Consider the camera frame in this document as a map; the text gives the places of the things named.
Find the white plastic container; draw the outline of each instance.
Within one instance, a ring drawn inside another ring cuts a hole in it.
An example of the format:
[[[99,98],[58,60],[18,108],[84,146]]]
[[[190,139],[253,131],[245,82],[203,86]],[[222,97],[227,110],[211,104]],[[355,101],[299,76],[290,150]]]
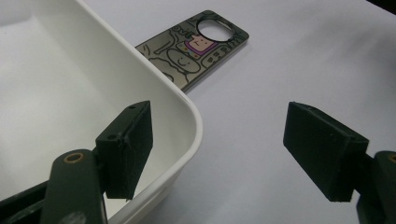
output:
[[[154,147],[130,202],[110,223],[136,223],[196,153],[194,104],[82,2],[0,2],[0,200],[48,179],[59,155],[93,149],[127,105],[150,100]]]

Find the printed illustration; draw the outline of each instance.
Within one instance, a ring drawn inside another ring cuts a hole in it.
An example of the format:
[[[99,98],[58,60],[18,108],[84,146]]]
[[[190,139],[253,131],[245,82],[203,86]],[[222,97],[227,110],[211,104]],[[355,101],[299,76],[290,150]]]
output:
[[[206,39],[202,35],[192,35],[192,40],[185,40],[177,44],[177,48],[188,53],[192,58],[199,59],[213,49],[218,43]]]
[[[233,30],[228,41],[211,40],[198,32],[202,20],[220,21]],[[212,11],[204,11],[136,47],[185,91],[248,39],[248,34]]]

